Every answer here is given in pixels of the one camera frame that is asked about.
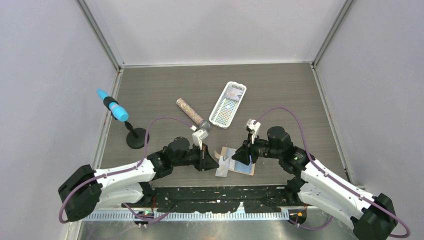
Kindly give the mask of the silver VIP credit card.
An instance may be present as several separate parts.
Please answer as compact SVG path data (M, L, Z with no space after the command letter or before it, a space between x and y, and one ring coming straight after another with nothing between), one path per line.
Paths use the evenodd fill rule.
M231 84L229 86L229 92L230 93L243 94L244 91L245 91L245 88L243 86L236 85L236 84Z

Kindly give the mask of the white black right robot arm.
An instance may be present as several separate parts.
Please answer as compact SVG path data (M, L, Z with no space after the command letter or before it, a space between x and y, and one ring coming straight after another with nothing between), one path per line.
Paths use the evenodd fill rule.
M295 146L283 127L271 127L267 139L259 138L255 130L248 132L232 159L245 165L254 164L258 158L277 159L284 171L294 175L284 187L291 205L302 202L319 208L344 223L359 240L386 240L397 226L388 196L375 196L335 175Z

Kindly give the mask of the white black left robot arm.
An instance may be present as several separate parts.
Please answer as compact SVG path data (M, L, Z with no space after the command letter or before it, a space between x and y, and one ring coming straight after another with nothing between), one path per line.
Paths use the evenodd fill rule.
M170 175L180 166L193 166L203 172L217 169L219 164L205 143L191 145L186 138L177 137L161 150L130 164L106 169L82 165L58 188L62 201L59 221L76 222L96 209L123 203L148 207L154 199L149 182Z

